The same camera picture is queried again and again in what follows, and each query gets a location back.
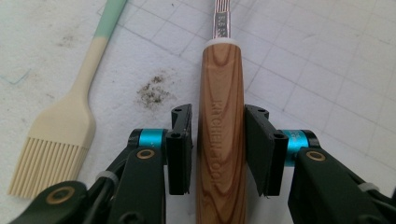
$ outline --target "white tabletop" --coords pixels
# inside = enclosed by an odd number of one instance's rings
[[[71,87],[105,0],[0,2],[0,217],[29,204],[7,195],[37,114]],[[170,110],[193,104],[196,141],[202,51],[212,0],[130,0],[90,92],[96,134],[78,180],[90,186],[136,128],[171,129]],[[396,186],[396,1],[232,0],[232,37],[243,54],[246,104],[277,129],[309,129],[339,161],[390,196]],[[156,77],[167,92],[141,91]],[[248,223],[292,223],[293,169],[280,197],[259,198],[248,172]],[[168,223],[195,223],[191,194],[166,195]]]

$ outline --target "brown wood grain handle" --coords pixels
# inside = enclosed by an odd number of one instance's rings
[[[240,48],[222,43],[207,47],[201,76],[197,223],[245,223],[244,85]]]

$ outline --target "mint green handle tip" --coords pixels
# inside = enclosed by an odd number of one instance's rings
[[[127,0],[107,0],[102,18],[96,28],[95,37],[111,37],[126,2]]]

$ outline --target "brush handle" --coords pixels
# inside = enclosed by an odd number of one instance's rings
[[[214,41],[204,51],[201,75],[197,223],[245,223],[246,165],[241,50],[232,41]]]
[[[96,69],[127,0],[107,0],[95,35],[79,69],[71,93],[87,99]]]

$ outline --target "silicone brush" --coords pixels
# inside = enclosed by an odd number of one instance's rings
[[[197,155],[197,223],[245,223],[241,49],[230,38],[230,0],[217,0],[203,53]]]
[[[41,190],[78,177],[95,133],[88,93],[126,0],[107,0],[103,15],[66,96],[35,119],[25,140],[8,194],[34,198]]]

